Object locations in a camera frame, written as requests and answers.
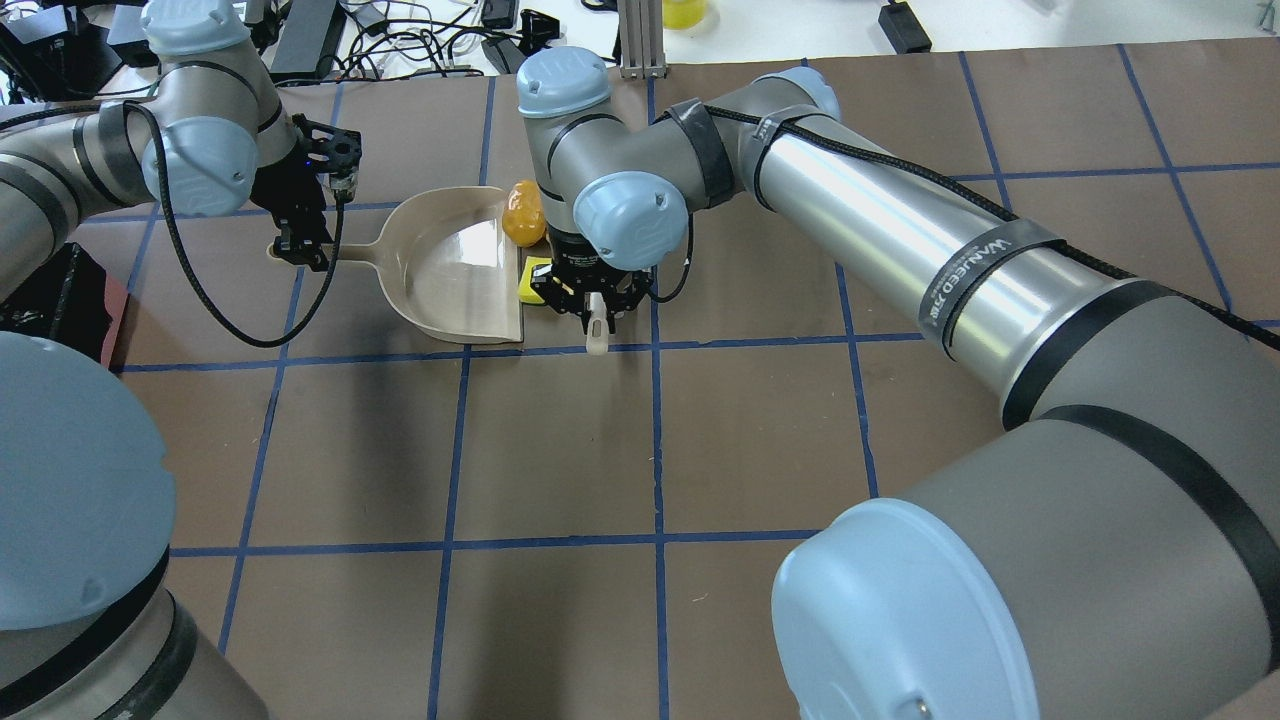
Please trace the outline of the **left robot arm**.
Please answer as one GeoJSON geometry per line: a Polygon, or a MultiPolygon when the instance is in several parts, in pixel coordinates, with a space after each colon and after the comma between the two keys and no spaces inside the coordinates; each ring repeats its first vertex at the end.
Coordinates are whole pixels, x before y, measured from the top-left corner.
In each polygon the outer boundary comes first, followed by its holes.
{"type": "Polygon", "coordinates": [[[269,719],[166,587],[177,486],[109,370],[125,290],[70,234],[154,200],[164,220],[247,202],[274,254],[329,272],[323,150],[229,1],[151,1],[152,97],[3,123],[3,716],[269,719]]]}

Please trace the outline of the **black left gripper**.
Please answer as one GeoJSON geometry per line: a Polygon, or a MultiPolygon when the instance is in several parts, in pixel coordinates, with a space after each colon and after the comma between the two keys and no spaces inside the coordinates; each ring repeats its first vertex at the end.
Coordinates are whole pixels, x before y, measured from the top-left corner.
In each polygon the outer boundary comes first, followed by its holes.
{"type": "Polygon", "coordinates": [[[317,177],[303,160],[279,160],[260,167],[253,178],[251,202],[271,214],[276,236],[271,258],[311,272],[329,272],[325,243],[333,237],[326,227],[326,200],[317,177]],[[294,259],[300,251],[300,261],[294,259]]]}

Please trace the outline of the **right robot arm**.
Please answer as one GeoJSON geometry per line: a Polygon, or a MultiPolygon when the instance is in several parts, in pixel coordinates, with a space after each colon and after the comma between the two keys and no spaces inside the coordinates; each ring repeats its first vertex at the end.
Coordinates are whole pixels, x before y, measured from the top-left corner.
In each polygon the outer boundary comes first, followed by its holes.
{"type": "Polygon", "coordinates": [[[1004,434],[782,561],[803,719],[1202,719],[1277,671],[1277,337],[1133,275],[841,122],[809,67],[631,131],[604,61],[516,76],[554,269],[590,324],[695,211],[791,222],[1000,400],[1004,434]]]}

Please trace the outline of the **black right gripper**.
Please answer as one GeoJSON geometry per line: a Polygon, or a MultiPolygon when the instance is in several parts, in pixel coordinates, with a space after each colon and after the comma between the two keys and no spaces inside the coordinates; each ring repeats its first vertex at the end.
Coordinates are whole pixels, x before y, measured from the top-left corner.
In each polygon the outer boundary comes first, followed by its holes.
{"type": "Polygon", "coordinates": [[[591,292],[605,299],[608,332],[616,333],[618,323],[646,297],[652,287],[649,272],[626,272],[604,263],[598,256],[554,256],[550,266],[540,270],[540,295],[557,313],[572,313],[582,331],[593,322],[591,292]]]}

